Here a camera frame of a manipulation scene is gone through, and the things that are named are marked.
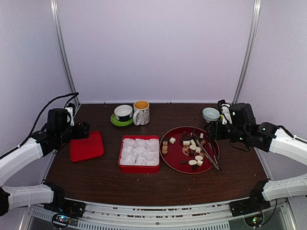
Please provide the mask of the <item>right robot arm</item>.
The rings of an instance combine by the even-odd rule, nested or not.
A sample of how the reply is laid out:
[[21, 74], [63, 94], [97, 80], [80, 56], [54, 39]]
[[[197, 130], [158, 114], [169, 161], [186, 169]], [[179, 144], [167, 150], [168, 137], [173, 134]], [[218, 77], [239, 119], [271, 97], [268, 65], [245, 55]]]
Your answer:
[[[257, 124], [252, 106], [248, 103], [229, 104], [220, 100], [217, 108], [207, 107], [202, 111], [207, 136], [210, 140], [240, 142], [248, 151], [251, 147], [264, 152], [286, 156], [299, 163], [307, 163], [306, 140], [292, 134], [282, 125], [268, 122]], [[246, 200], [249, 211], [257, 211], [264, 202], [279, 198], [305, 196], [307, 176], [292, 177], [279, 181], [258, 182]]]

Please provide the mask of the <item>red box lid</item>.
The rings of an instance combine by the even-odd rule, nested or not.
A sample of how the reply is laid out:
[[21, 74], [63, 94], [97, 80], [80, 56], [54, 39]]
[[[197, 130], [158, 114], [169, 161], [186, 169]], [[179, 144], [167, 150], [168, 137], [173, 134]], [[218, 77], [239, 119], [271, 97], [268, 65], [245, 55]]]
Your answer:
[[70, 159], [81, 162], [104, 155], [105, 149], [100, 131], [91, 131], [88, 138], [70, 141]]

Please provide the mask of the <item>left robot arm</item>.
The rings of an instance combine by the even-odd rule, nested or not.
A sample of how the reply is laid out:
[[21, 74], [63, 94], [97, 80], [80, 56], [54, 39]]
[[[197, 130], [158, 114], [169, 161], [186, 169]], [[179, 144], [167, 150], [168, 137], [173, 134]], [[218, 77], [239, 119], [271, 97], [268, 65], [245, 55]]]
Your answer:
[[17, 172], [49, 154], [56, 154], [71, 140], [89, 137], [87, 122], [74, 122], [72, 107], [55, 108], [48, 112], [47, 122], [41, 130], [31, 131], [20, 145], [0, 157], [0, 214], [35, 204], [47, 204], [59, 213], [69, 209], [64, 190], [53, 183], [30, 186], [6, 186]]

